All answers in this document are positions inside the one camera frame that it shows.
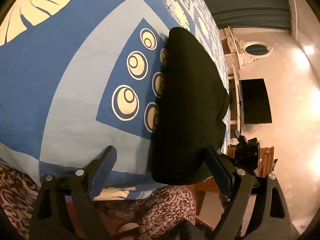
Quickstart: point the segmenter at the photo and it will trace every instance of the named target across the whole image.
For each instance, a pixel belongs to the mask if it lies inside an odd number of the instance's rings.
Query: bed
[[[176,26],[203,45],[229,91],[203,0],[17,0],[0,26],[0,161],[41,185],[113,145],[117,161],[96,199],[145,198],[163,186],[151,177],[148,149]]]

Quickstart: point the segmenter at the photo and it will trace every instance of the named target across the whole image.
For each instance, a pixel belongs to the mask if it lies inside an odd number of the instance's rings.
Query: metal screw
[[[84,170],[77,170],[76,175],[77,176],[82,176],[84,174]]]
[[[45,177],[46,181],[50,181],[53,179],[53,176],[51,174],[49,174],[47,177]]]
[[[276,176],[273,174],[273,173],[270,173],[269,175],[268,175],[268,177],[269,177],[269,179],[276,179]]]
[[[237,169],[237,173],[238,173],[240,176],[243,176],[243,175],[245,175],[245,170],[243,170],[243,169]]]

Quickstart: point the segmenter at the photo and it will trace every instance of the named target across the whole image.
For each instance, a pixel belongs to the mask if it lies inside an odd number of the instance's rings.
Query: brown swirl print clothing
[[[163,235],[183,219],[196,222],[196,202],[184,187],[166,186],[156,189],[149,197],[133,201],[106,201],[109,217],[139,224],[137,240],[150,240]]]
[[[29,223],[39,187],[26,174],[0,163],[0,205],[19,234],[29,239]]]

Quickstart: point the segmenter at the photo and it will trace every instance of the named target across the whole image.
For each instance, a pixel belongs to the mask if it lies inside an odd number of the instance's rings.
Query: black tv screen
[[[239,80],[244,124],[272,123],[270,103],[263,78]]]

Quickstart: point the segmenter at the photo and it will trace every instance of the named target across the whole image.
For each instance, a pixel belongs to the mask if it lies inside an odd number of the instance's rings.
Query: bedsheet
[[[228,91],[203,0],[17,0],[0,26],[0,161],[40,185],[113,145],[118,157],[100,199],[145,198],[163,186],[148,171],[148,149],[176,26],[204,46]]]

